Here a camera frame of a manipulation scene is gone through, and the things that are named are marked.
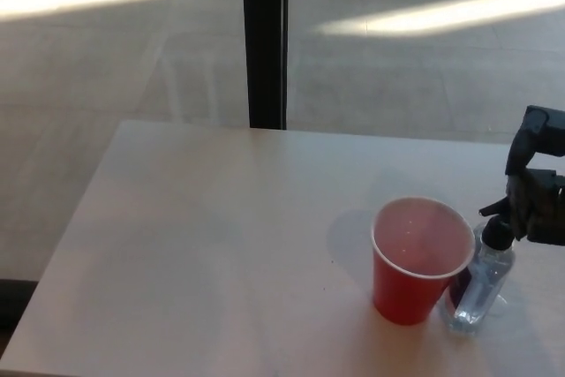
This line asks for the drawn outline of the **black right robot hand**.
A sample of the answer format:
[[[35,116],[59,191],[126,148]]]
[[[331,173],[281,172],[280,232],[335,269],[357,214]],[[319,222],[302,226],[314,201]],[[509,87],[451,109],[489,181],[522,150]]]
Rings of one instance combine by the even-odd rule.
[[[564,176],[529,166],[537,155],[564,156],[564,112],[530,105],[510,145],[505,174],[515,238],[564,245]]]

